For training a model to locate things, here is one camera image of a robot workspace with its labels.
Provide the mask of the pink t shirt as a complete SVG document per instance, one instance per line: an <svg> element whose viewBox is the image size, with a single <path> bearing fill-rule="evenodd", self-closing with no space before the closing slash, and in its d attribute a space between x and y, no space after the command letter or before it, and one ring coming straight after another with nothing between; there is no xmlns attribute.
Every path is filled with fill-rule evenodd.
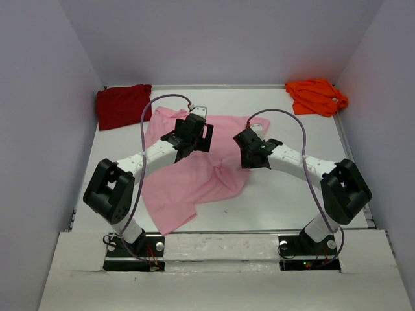
<svg viewBox="0 0 415 311"><path fill-rule="evenodd" d="M196 205L238 196L250 177L241 167L233 137L246 127L246 116L209 115L214 126L208 153L192 152L147 176L141 197L158 231L167 235L196 216Z"/></svg>

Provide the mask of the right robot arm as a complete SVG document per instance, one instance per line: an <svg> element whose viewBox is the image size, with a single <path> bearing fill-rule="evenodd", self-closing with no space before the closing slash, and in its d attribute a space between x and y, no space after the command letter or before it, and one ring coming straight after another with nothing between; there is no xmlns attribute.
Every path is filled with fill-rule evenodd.
<svg viewBox="0 0 415 311"><path fill-rule="evenodd" d="M372 199L357 165L349 160L326 161L303 155L281 141L262 140L251 128L233 137L241 151L241 166L246 169L267 168L284 172L307 182L310 190L322 193L319 214L302 230L300 249L313 254L322 241L342 225L348 225Z"/></svg>

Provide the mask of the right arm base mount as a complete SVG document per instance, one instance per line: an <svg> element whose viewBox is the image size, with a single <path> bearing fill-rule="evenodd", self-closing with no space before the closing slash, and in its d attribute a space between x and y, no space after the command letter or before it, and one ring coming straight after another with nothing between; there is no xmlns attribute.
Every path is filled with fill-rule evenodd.
<svg viewBox="0 0 415 311"><path fill-rule="evenodd" d="M341 271L333 234L315 242L303 231L283 231L276 251L281 271Z"/></svg>

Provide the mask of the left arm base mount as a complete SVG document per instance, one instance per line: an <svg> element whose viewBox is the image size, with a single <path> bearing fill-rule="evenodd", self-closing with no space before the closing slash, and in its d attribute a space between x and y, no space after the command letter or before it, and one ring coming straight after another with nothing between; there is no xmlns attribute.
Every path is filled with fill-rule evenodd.
<svg viewBox="0 0 415 311"><path fill-rule="evenodd" d="M104 235L106 246L104 271L163 272L165 270L165 237L147 235L142 244L123 243L116 234Z"/></svg>

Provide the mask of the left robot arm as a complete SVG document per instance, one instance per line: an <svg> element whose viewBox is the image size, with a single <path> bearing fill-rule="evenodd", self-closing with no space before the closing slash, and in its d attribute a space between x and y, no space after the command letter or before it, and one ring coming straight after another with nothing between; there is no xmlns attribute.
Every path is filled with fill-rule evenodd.
<svg viewBox="0 0 415 311"><path fill-rule="evenodd" d="M143 250L145 231L132 218L134 187L151 173L176 163L191 152L210 150L214 126L202 116L176 120L174 130L141 153L118 161L101 160L83 195L83 202L103 217L122 238L121 248L136 256Z"/></svg>

